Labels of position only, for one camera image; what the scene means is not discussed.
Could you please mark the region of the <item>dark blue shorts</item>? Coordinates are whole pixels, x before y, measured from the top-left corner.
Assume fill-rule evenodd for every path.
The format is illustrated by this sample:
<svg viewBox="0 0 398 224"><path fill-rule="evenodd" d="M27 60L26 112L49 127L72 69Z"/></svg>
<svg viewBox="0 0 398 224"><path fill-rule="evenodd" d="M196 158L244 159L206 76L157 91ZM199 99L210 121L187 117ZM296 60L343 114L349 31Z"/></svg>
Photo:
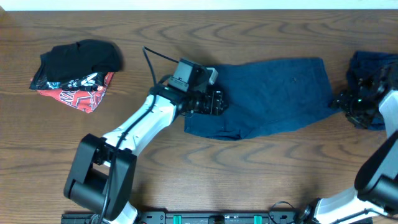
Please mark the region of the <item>dark blue shorts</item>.
<svg viewBox="0 0 398 224"><path fill-rule="evenodd" d="M333 92L320 58L215 65L229 107L219 116L194 114L184 131L237 141L296 131L333 115Z"/></svg>

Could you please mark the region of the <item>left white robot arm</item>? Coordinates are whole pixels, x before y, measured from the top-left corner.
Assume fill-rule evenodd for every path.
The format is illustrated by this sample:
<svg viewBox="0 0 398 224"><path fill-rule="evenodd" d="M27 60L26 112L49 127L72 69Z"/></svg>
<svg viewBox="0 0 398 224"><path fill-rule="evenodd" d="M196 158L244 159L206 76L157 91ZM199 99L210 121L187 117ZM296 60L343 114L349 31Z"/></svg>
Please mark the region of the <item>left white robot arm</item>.
<svg viewBox="0 0 398 224"><path fill-rule="evenodd" d="M179 115L221 115L227 106L219 86L188 92L163 84L152 87L144 104L118 128L100 138L82 138L64 196L94 213L90 223L134 223L138 211L129 198L139 154Z"/></svg>

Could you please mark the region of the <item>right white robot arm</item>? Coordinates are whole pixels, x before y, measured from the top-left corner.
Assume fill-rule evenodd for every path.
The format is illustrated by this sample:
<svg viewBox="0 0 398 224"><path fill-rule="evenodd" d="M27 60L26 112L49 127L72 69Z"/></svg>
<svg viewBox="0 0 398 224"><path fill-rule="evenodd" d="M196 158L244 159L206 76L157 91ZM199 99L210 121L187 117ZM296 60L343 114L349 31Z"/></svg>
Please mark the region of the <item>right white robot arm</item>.
<svg viewBox="0 0 398 224"><path fill-rule="evenodd" d="M308 204L297 223L355 223L381 216L397 219L397 63L381 67L342 91L331 103L356 127L368 129L373 119L384 123L386 141L361 166L354 185L332 197Z"/></svg>

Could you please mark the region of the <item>folded navy garment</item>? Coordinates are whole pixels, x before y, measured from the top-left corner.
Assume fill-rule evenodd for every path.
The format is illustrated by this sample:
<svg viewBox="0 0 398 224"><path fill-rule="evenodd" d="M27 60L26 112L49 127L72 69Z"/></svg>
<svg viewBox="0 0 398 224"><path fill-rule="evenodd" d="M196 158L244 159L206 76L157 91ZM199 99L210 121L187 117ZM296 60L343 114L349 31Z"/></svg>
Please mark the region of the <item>folded navy garment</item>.
<svg viewBox="0 0 398 224"><path fill-rule="evenodd" d="M357 88L357 81L360 78L367 78L379 68L390 63L397 64L397 54L357 51L349 62L349 69L346 77L349 87ZM374 131L385 130L384 124L354 124L359 129L370 129Z"/></svg>

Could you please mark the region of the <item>red printed shirt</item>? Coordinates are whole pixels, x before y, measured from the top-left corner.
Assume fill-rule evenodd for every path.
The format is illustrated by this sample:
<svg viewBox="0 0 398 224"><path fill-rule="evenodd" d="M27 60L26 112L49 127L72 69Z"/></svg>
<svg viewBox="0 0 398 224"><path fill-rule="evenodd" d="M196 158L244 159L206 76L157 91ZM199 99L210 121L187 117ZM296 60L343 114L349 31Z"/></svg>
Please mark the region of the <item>red printed shirt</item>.
<svg viewBox="0 0 398 224"><path fill-rule="evenodd" d="M37 73L30 79L29 88L72 108L91 113L101 103L113 75L114 72L95 72L66 82L49 82L45 75Z"/></svg>

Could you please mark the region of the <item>folded black garment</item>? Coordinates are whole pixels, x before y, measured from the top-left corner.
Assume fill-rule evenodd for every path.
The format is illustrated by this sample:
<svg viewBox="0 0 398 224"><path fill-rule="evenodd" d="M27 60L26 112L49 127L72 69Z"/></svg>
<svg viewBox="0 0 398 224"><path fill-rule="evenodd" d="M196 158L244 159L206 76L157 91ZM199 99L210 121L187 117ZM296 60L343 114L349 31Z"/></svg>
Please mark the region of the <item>folded black garment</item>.
<svg viewBox="0 0 398 224"><path fill-rule="evenodd" d="M123 57L116 44L86 39L58 45L40 56L40 67L31 90L96 91L105 78L123 68Z"/></svg>

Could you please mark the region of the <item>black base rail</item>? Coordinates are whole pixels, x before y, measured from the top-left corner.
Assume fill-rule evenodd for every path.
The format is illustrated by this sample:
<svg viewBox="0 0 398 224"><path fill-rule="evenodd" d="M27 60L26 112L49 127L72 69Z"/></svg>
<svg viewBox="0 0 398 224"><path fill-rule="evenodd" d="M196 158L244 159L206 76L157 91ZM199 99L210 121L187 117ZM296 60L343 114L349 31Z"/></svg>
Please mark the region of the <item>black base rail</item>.
<svg viewBox="0 0 398 224"><path fill-rule="evenodd" d="M268 213L165 213L143 212L138 214L134 224L269 224L296 223L298 215L295 212ZM97 223L97 216L90 213L64 213L61 224ZM373 224L372 218L366 218L354 223Z"/></svg>

